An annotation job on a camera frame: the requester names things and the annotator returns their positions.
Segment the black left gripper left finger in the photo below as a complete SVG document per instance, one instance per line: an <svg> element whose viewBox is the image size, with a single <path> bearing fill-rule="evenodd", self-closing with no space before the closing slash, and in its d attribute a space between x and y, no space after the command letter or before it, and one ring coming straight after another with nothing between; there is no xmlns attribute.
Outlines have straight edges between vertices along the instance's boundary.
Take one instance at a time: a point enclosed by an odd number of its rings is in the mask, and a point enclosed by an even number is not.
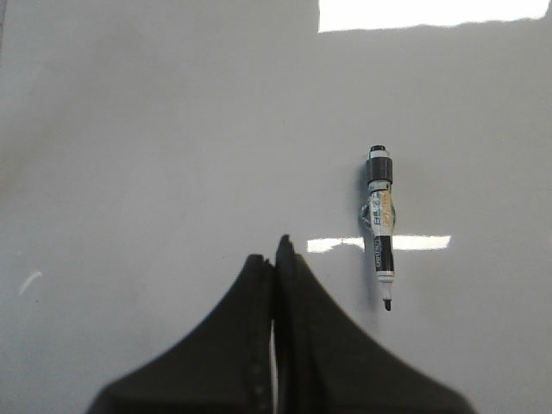
<svg viewBox="0 0 552 414"><path fill-rule="evenodd" d="M90 413L270 413L273 267L247 257L223 299L185 338L108 384Z"/></svg>

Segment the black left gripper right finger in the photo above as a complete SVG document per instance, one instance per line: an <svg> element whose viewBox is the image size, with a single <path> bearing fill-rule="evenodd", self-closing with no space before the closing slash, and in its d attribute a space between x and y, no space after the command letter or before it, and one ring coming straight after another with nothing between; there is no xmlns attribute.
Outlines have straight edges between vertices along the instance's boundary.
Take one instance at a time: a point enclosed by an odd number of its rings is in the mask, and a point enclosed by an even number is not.
<svg viewBox="0 0 552 414"><path fill-rule="evenodd" d="M458 392L367 335L326 292L289 235L275 257L279 413L472 413Z"/></svg>

